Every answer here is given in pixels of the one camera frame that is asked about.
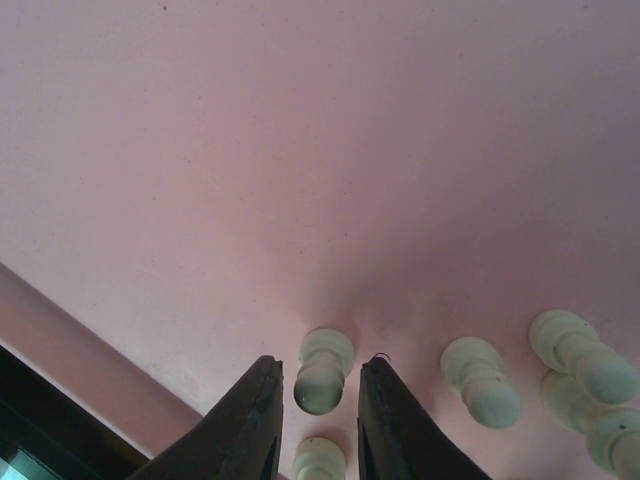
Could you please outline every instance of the white chess pawn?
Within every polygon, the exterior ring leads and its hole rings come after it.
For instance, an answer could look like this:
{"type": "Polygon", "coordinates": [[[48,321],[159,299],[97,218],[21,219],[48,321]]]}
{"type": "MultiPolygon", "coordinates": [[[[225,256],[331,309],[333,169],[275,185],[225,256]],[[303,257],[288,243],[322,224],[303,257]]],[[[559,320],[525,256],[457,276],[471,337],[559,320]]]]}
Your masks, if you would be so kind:
{"type": "Polygon", "coordinates": [[[478,423],[507,428],[520,418],[522,399],[491,344],[477,337],[455,340],[442,353],[440,370],[478,423]]]}
{"type": "Polygon", "coordinates": [[[351,340],[336,330],[314,330],[302,341],[298,361],[296,403],[312,415],[329,413],[340,403],[345,378],[353,369],[351,340]]]}
{"type": "Polygon", "coordinates": [[[296,449],[294,480],[345,480],[347,460],[342,449],[325,438],[308,438],[296,449]]]}
{"type": "Polygon", "coordinates": [[[568,375],[551,371],[542,399],[563,427],[586,436],[591,459],[621,480],[640,480],[640,410],[595,401],[568,375]]]}
{"type": "Polygon", "coordinates": [[[549,368],[567,373],[599,402],[628,402],[640,388],[640,375],[629,362],[571,312],[550,310],[540,315],[531,324],[529,342],[549,368]]]}

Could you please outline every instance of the black frame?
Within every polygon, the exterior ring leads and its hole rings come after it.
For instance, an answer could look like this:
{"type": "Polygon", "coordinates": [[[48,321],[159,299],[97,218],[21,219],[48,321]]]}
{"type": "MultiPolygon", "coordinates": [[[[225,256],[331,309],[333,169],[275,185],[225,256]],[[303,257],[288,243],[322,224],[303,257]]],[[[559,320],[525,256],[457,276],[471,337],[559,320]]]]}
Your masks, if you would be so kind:
{"type": "Polygon", "coordinates": [[[276,480],[282,362],[264,355],[184,437],[129,480],[276,480]]]}
{"type": "Polygon", "coordinates": [[[358,458],[361,480],[491,480],[381,357],[360,373],[358,458]]]}
{"type": "Polygon", "coordinates": [[[18,448],[62,480],[123,480],[149,461],[2,347],[0,372],[5,455],[18,448]]]}

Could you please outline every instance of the pawn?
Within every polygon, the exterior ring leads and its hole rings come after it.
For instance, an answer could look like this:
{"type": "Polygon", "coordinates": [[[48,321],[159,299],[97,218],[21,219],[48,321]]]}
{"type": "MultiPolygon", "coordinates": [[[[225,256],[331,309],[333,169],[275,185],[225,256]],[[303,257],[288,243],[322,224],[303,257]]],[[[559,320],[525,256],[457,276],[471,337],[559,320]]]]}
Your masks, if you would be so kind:
{"type": "Polygon", "coordinates": [[[323,328],[302,341],[298,378],[293,390],[298,406],[311,415],[329,413],[340,403],[355,351],[344,334],[323,328]]]}
{"type": "Polygon", "coordinates": [[[640,375],[629,362],[571,312],[550,310],[540,315],[531,324],[529,342],[549,368],[568,374],[599,402],[628,402],[640,388],[640,375]]]}
{"type": "Polygon", "coordinates": [[[325,438],[308,438],[296,449],[294,480],[345,480],[347,460],[342,449],[325,438]]]}
{"type": "Polygon", "coordinates": [[[491,344],[477,337],[455,340],[442,353],[440,370],[481,425],[507,428],[520,418],[522,399],[504,373],[502,357],[491,344]]]}
{"type": "Polygon", "coordinates": [[[568,375],[551,371],[542,399],[556,421],[586,436],[589,456],[621,480],[640,479],[640,410],[595,401],[568,375]]]}

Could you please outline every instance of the chess piece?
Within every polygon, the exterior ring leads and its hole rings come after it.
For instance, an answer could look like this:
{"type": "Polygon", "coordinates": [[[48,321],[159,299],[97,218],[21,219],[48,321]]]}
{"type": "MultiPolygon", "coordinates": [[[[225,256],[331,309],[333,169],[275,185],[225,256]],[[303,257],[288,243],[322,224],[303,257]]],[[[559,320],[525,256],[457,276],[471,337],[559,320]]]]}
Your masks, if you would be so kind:
{"type": "Polygon", "coordinates": [[[353,369],[351,340],[336,330],[315,330],[302,341],[298,360],[296,403],[312,415],[329,413],[340,403],[344,381],[353,369]]]}
{"type": "Polygon", "coordinates": [[[564,428],[585,435],[591,459],[621,480],[640,479],[640,410],[597,402],[568,375],[549,372],[542,399],[564,428]]]}
{"type": "Polygon", "coordinates": [[[567,373],[599,402],[628,402],[640,388],[640,375],[629,362],[571,312],[550,310],[540,315],[529,329],[529,342],[549,368],[567,373]]]}
{"type": "Polygon", "coordinates": [[[308,438],[296,449],[294,480],[345,480],[346,471],[342,449],[325,438],[308,438]]]}
{"type": "Polygon", "coordinates": [[[491,344],[477,337],[455,340],[442,353],[440,370],[478,423],[499,429],[520,418],[522,399],[491,344]]]}

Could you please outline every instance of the pink surface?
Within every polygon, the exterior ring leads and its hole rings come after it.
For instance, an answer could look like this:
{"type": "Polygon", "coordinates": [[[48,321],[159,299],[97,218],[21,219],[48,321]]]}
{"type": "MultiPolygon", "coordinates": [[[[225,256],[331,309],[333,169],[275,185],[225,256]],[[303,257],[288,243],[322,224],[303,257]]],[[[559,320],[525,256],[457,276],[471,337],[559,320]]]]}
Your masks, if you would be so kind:
{"type": "Polygon", "coordinates": [[[301,338],[383,351],[496,479],[607,478],[539,403],[531,320],[640,364],[637,2],[5,1],[0,261],[200,412],[301,338]],[[489,431],[443,385],[460,335],[525,396],[489,431]]]}
{"type": "Polygon", "coordinates": [[[59,390],[145,455],[200,415],[0,265],[0,339],[59,390]]]}

